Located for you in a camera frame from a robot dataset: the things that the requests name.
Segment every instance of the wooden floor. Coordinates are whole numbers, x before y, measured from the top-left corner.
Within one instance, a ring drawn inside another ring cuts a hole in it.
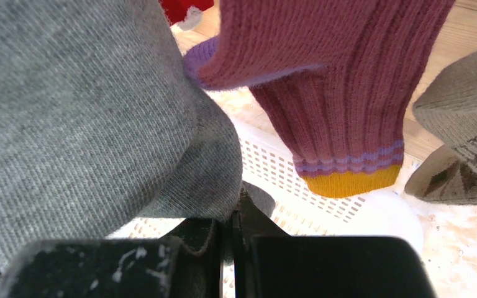
[[[193,45],[217,35],[219,22],[219,11],[216,5],[204,13],[202,23],[193,31],[174,30],[180,50],[184,53]],[[414,92],[405,116],[404,137],[407,154],[418,160],[424,160],[442,144],[439,139],[425,131],[416,122],[411,111],[412,103],[444,67],[474,51],[477,51],[477,0],[458,0],[438,36],[429,64]]]

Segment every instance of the white laundry basket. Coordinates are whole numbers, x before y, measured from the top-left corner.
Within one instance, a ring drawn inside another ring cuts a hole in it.
[[[271,219],[291,235],[389,235],[405,239],[421,254],[423,231],[408,204],[392,189],[346,199],[327,199],[308,190],[280,138],[233,120],[240,139],[243,180],[276,202]],[[158,238],[181,219],[135,219],[113,237]],[[224,268],[224,297],[235,297],[234,271]]]

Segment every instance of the wooden surface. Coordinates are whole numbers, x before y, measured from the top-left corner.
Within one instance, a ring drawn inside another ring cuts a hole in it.
[[[204,12],[201,24],[193,31],[181,32],[178,29],[173,30],[180,50],[184,53],[193,45],[216,36],[219,31],[219,22],[219,11],[218,7],[215,6]],[[411,111],[412,103],[425,91],[427,86],[444,67],[474,51],[477,51],[477,0],[458,0],[449,13],[447,21],[438,36],[425,73],[407,109],[404,121],[405,150],[407,154],[412,155],[418,160],[424,160],[442,144],[439,139],[425,131],[416,122]],[[247,110],[244,112],[248,113],[246,116],[254,118],[243,120],[259,128],[271,127],[265,113],[263,113],[258,104],[252,102],[247,92],[234,93],[234,95],[237,94],[245,98],[243,106]],[[220,99],[222,96],[222,94],[216,94],[212,97]],[[226,106],[225,103],[227,101],[217,100],[217,102],[221,104],[228,114],[230,114],[230,109],[236,110],[236,106],[231,108]],[[235,115],[240,115],[240,111],[234,112]]]

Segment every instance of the yellow sock cuff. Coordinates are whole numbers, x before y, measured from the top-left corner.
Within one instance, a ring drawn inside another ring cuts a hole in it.
[[[324,197],[343,198],[393,185],[401,165],[380,169],[372,174],[333,173],[328,176],[302,177],[313,193]]]

